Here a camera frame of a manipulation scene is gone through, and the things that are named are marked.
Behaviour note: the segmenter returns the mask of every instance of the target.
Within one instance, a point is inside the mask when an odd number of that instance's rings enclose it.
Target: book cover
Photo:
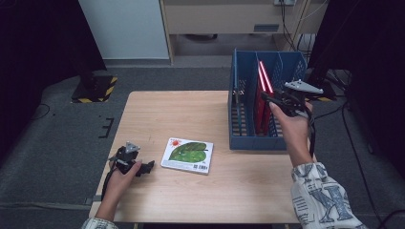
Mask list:
[[[211,142],[170,137],[161,166],[207,175],[213,148]]]
[[[256,99],[255,99],[255,112],[254,112],[254,123],[255,123],[255,133],[259,135],[263,132],[263,114],[265,112],[265,101],[261,98],[261,92],[266,91],[266,84],[263,73],[258,65],[258,75],[257,75],[257,89],[256,89]]]
[[[262,77],[265,81],[267,94],[270,95],[271,97],[274,97],[273,87],[271,86],[270,78],[267,74],[267,70],[263,61],[259,61],[259,73],[262,73]],[[271,109],[268,106],[265,106],[262,121],[262,131],[264,135],[268,134],[270,117],[271,117]]]

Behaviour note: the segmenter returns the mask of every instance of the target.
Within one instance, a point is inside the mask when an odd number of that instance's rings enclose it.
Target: wooden table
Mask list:
[[[231,151],[228,91],[133,92],[110,156],[126,141],[138,159],[155,160],[151,174],[136,177],[122,197],[115,221],[179,223],[297,223],[291,203],[286,152]],[[169,137],[214,143],[209,174],[162,168]],[[97,195],[109,168],[106,163]],[[100,202],[94,202],[90,217]]]

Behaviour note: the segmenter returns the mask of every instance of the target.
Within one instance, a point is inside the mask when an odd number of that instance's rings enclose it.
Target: power outlet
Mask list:
[[[284,2],[285,6],[295,6],[297,0],[274,0],[274,6],[281,6],[281,2]]]

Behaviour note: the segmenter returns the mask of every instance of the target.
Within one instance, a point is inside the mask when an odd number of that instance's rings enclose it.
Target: yellow black hazard tape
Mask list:
[[[89,97],[80,97],[72,99],[73,103],[92,103],[92,102],[105,102],[110,98],[111,93],[113,92],[114,86],[116,86],[117,77],[112,77],[110,85],[108,86],[105,95],[98,98],[89,98]]]

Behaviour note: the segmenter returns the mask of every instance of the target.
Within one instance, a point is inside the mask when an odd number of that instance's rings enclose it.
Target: shirt cuff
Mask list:
[[[111,221],[98,218],[88,218],[81,229],[118,229]]]

